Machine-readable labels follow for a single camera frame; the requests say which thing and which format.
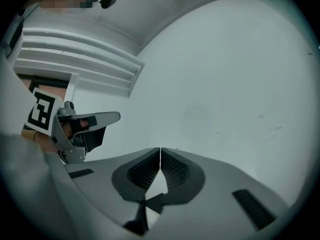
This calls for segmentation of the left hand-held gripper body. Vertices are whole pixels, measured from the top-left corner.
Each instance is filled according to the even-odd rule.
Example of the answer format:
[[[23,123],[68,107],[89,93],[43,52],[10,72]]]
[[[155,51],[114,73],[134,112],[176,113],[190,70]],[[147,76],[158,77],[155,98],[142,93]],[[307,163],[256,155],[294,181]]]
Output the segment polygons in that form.
[[[80,134],[68,137],[63,129],[65,123],[76,119],[73,103],[39,88],[35,88],[32,94],[37,101],[25,125],[48,136],[64,163],[83,162],[87,153],[84,137]]]

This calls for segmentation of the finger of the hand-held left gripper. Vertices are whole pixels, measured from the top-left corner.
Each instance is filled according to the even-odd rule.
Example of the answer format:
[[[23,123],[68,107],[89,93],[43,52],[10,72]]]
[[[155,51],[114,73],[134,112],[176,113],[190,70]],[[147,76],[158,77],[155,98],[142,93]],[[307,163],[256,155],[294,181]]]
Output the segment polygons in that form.
[[[103,127],[95,131],[85,132],[83,134],[86,152],[91,152],[93,149],[102,145],[105,130],[106,127]]]
[[[83,130],[78,131],[73,136],[82,133],[94,132],[102,128],[105,128],[111,124],[114,124],[121,119],[121,114],[117,111],[109,111],[89,114],[57,115],[57,120],[60,124],[64,124],[78,119],[87,121],[88,126],[86,126]]]

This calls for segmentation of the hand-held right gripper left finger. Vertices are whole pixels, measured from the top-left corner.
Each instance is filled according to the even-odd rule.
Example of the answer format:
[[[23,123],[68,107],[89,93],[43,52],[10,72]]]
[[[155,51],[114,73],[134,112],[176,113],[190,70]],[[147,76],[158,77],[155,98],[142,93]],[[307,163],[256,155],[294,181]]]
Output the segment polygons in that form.
[[[146,192],[160,170],[160,148],[83,163],[65,169],[89,202],[112,222],[143,236],[148,230]]]

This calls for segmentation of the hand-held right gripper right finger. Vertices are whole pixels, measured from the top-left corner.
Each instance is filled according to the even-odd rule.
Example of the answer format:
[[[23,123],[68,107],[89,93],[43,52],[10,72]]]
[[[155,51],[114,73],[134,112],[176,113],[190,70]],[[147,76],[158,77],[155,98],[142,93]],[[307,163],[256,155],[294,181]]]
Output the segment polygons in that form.
[[[270,239],[272,223],[288,211],[271,189],[237,167],[163,148],[161,171],[168,192],[149,240]]]

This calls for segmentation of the person's left hand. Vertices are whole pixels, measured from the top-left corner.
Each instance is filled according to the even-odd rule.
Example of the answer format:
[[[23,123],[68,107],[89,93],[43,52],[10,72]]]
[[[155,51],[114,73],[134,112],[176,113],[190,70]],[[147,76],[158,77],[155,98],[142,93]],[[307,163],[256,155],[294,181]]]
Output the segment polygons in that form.
[[[75,119],[62,124],[65,136],[70,139],[75,134],[85,131],[89,128],[89,123],[85,119]]]

